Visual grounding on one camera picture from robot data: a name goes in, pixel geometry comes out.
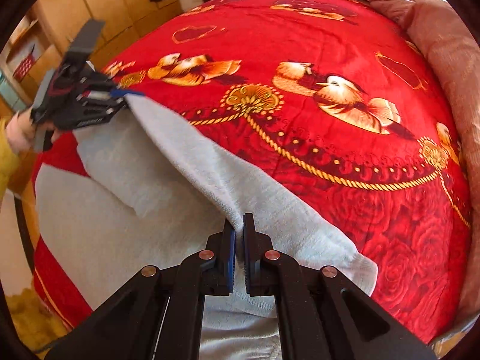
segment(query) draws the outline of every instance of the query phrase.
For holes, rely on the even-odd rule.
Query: wooden wardrobe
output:
[[[182,12],[178,0],[38,0],[42,27],[63,54],[91,17],[106,22],[91,60],[102,68],[112,57]]]

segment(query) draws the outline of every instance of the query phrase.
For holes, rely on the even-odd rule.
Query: person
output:
[[[18,154],[30,149],[39,128],[54,129],[51,122],[41,126],[33,124],[30,111],[31,108],[14,115],[11,120],[0,120],[0,207],[9,178],[20,166]],[[52,140],[58,135],[55,132]],[[25,288],[21,294],[6,297],[5,300],[18,337],[40,358],[45,357],[52,342],[68,332],[57,315],[47,312],[31,288]]]
[[[54,129],[51,122],[36,126],[30,120],[31,108],[19,112],[9,121],[8,118],[0,120],[0,207],[3,195],[7,189],[9,178],[20,166],[18,154],[28,150],[33,143],[38,128]]]

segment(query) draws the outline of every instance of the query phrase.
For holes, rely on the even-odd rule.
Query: gold rope pattern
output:
[[[330,175],[326,172],[323,172],[307,164],[305,161],[298,159],[297,157],[292,155],[289,151],[283,149],[260,128],[260,126],[251,118],[250,115],[244,115],[244,117],[247,119],[247,122],[250,124],[250,126],[260,135],[260,137],[266,143],[268,143],[278,154],[286,157],[294,164],[297,164],[301,168],[305,169],[306,171],[309,171],[310,173],[312,173],[317,177],[320,177],[321,179],[330,180],[333,183],[337,183],[337,184],[343,184],[346,187],[362,188],[364,190],[372,190],[372,191],[398,191],[398,190],[404,190],[406,188],[412,188],[412,187],[425,184],[429,181],[434,180],[437,176],[440,175],[438,171],[434,171],[433,173],[421,178],[417,178],[416,180],[406,181],[402,183],[393,183],[393,184],[369,184],[369,183],[363,183],[363,182],[354,181],[354,180],[347,180],[342,177]]]
[[[453,203],[453,199],[452,197],[450,196],[450,193],[448,193],[448,190],[447,190],[447,187],[445,186],[445,181],[443,180],[443,176],[440,174],[440,182],[442,183],[442,188],[445,192],[445,194],[447,195],[448,197],[448,200],[450,200],[450,204],[452,205],[452,208],[457,212],[458,216],[460,217],[460,219],[462,220],[462,222],[465,224],[466,227],[468,227],[469,229],[471,228],[471,224],[469,223],[469,221],[467,221],[464,216],[462,215],[462,213],[460,212],[460,209],[457,207],[457,205],[455,203]]]
[[[40,282],[40,285],[42,286],[42,289],[43,289],[43,292],[45,293],[45,296],[47,298],[47,300],[49,301],[50,305],[54,308],[54,310],[57,312],[58,316],[68,325],[70,326],[71,328],[74,328],[74,325],[68,320],[66,319],[62,312],[60,311],[60,309],[57,307],[57,305],[55,304],[55,302],[53,301],[53,299],[51,298],[49,292],[47,291],[47,288],[45,287],[45,284],[43,283],[43,280],[42,278],[40,277],[40,274],[38,273],[37,269],[35,268],[35,273],[37,274],[37,279],[38,281]]]
[[[450,201],[450,204],[452,208],[457,212],[458,216],[462,220],[462,222],[467,226],[468,228],[471,228],[471,224],[464,218],[462,213],[460,212],[460,209],[455,205],[453,202],[452,197],[448,193],[448,190],[445,186],[445,181],[443,180],[442,176],[442,169],[439,168],[438,166],[436,167],[436,170],[433,173],[430,173],[427,176],[417,178],[415,180],[411,181],[406,181],[402,183],[391,183],[391,184],[370,184],[370,183],[364,183],[360,181],[354,181],[354,180],[348,180],[342,177],[334,176],[331,174],[328,174],[324,171],[321,171],[314,166],[309,165],[305,161],[302,161],[292,155],[289,151],[285,150],[281,146],[279,146],[272,138],[270,138],[263,130],[262,128],[258,125],[257,122],[249,115],[251,108],[244,108],[242,111],[237,112],[237,114],[233,114],[230,116],[225,116],[225,117],[220,117],[217,119],[205,119],[205,120],[194,120],[190,121],[190,124],[192,126],[206,126],[206,125],[211,125],[211,124],[217,124],[217,123],[224,123],[224,122],[229,122],[234,119],[238,119],[239,117],[243,116],[246,118],[248,124],[260,135],[260,137],[270,145],[278,154],[282,155],[283,157],[289,159],[291,162],[294,164],[298,165],[299,167],[305,169],[306,171],[310,172],[311,174],[324,179],[324,180],[330,180],[333,183],[341,184],[346,187],[351,187],[351,188],[361,188],[364,190],[371,190],[371,191],[398,191],[398,190],[404,190],[406,188],[413,188],[417,187],[419,185],[425,184],[427,182],[435,180],[437,177],[440,177],[440,181],[442,184],[442,188],[445,192],[445,194],[448,197],[448,200]]]
[[[209,124],[217,124],[217,123],[223,123],[223,122],[229,122],[231,120],[237,119],[240,116],[244,116],[245,112],[238,112],[237,114],[233,114],[230,116],[225,116],[225,117],[220,117],[218,119],[206,119],[206,120],[191,120],[190,124],[192,126],[205,126]]]

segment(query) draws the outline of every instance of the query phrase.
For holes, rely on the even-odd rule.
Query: yellow sleeve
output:
[[[7,189],[8,180],[20,166],[19,157],[11,151],[7,141],[5,126],[7,119],[0,120],[0,202]]]

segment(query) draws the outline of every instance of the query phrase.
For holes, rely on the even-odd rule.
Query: white towel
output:
[[[375,263],[309,205],[171,110],[141,96],[128,102],[108,125],[75,133],[91,179],[42,166],[35,185],[42,237],[93,309],[143,266],[167,268],[203,249],[227,218],[234,293],[207,297],[200,358],[281,358],[273,297],[245,293],[245,212],[275,249],[311,268],[336,266],[373,292]]]

